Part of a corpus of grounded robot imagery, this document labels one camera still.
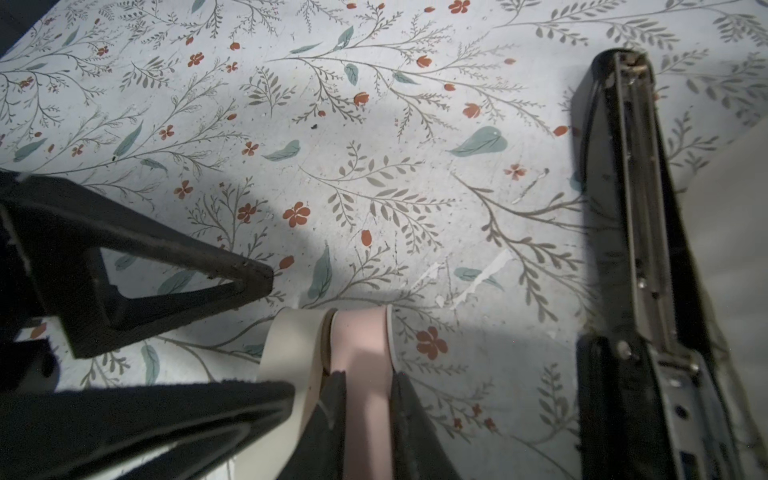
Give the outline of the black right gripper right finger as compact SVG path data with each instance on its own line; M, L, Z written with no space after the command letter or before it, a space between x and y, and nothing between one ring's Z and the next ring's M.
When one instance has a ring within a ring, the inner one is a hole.
M443 450L410 378L404 373L393 376L390 417L395 479L461 479Z

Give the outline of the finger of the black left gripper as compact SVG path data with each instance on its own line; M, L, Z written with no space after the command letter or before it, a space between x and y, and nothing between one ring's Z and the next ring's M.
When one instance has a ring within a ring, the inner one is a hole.
M154 449L128 479L200 479L291 414L283 381L224 381L1 397L4 479L83 479Z
M104 254L118 253L112 269ZM138 260L176 267L153 296L109 278ZM1 339L53 316L71 354L95 357L267 297L268 265L215 248L70 180L1 174Z

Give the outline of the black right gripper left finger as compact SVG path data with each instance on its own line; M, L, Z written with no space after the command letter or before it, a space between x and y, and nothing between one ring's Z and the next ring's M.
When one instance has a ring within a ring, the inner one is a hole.
M331 374L279 480L340 480L346 436L346 373Z

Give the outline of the pink mini stapler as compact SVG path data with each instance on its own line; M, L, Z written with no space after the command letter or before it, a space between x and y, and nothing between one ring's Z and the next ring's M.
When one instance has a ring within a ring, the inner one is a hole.
M331 370L346 378L345 479L394 477L390 317L391 308L380 306L338 311L331 323Z

